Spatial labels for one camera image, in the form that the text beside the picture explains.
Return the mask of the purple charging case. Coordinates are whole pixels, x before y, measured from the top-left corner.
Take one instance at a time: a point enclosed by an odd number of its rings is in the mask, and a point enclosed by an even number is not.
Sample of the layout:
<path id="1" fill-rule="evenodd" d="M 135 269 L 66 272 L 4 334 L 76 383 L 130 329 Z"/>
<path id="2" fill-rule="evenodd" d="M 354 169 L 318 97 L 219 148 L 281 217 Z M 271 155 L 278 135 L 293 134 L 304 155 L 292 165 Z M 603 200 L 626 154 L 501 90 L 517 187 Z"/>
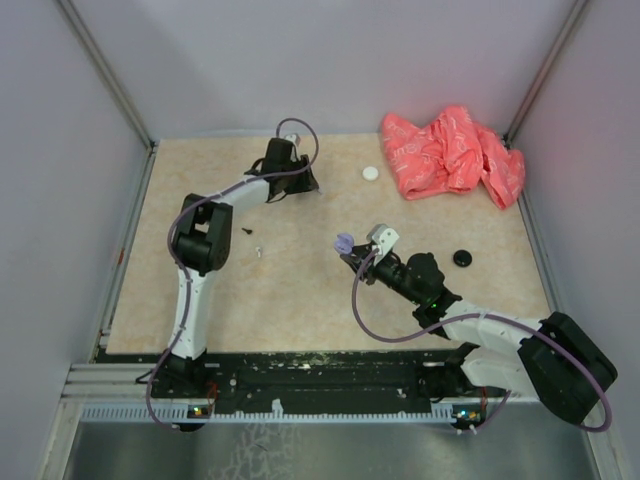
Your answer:
<path id="1" fill-rule="evenodd" d="M 339 255 L 350 255 L 355 246 L 355 240 L 351 234 L 340 233 L 334 241 L 334 249 Z"/>

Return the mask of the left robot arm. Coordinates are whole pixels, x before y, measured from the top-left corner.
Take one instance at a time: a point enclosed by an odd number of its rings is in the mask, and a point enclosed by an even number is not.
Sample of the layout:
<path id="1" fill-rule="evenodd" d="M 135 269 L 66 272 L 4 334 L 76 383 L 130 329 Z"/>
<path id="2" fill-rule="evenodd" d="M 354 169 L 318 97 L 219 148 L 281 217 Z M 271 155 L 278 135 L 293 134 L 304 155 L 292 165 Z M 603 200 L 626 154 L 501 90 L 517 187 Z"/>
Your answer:
<path id="1" fill-rule="evenodd" d="M 178 267 L 178 299 L 168 347 L 149 379 L 153 398 L 204 397 L 210 387 L 205 367 L 211 292 L 231 252 L 234 220 L 278 196 L 318 188 L 311 160 L 298 153 L 291 134 L 269 140 L 263 158 L 234 185 L 208 196 L 185 197 L 170 226 L 168 247 Z"/>

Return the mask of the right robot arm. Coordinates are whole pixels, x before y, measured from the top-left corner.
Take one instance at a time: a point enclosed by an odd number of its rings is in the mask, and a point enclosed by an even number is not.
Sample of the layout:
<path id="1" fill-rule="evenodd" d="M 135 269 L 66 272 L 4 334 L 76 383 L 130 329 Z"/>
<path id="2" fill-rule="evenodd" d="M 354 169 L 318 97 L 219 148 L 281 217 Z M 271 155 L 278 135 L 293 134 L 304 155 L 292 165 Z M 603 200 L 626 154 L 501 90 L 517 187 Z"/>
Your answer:
<path id="1" fill-rule="evenodd" d="M 401 261 L 374 244 L 338 247 L 356 284 L 380 282 L 415 305 L 421 334 L 469 346 L 446 372 L 461 396 L 496 387 L 537 398 L 557 418 L 592 433 L 608 430 L 613 412 L 606 396 L 618 372 L 569 315 L 554 311 L 527 319 L 483 309 L 451 292 L 431 253 Z"/>

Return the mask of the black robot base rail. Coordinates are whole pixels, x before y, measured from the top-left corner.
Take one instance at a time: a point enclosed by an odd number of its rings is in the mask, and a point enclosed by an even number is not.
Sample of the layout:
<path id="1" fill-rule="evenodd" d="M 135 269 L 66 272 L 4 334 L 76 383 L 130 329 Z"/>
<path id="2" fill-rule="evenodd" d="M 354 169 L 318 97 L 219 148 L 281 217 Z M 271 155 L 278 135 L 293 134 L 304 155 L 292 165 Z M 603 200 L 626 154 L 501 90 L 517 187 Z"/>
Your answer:
<path id="1" fill-rule="evenodd" d="M 444 350 L 205 353 L 170 355 L 151 382 L 154 399 L 196 399 L 217 414 L 429 413 L 446 399 L 494 399 L 497 387 L 471 384 L 461 370 L 469 353 Z"/>

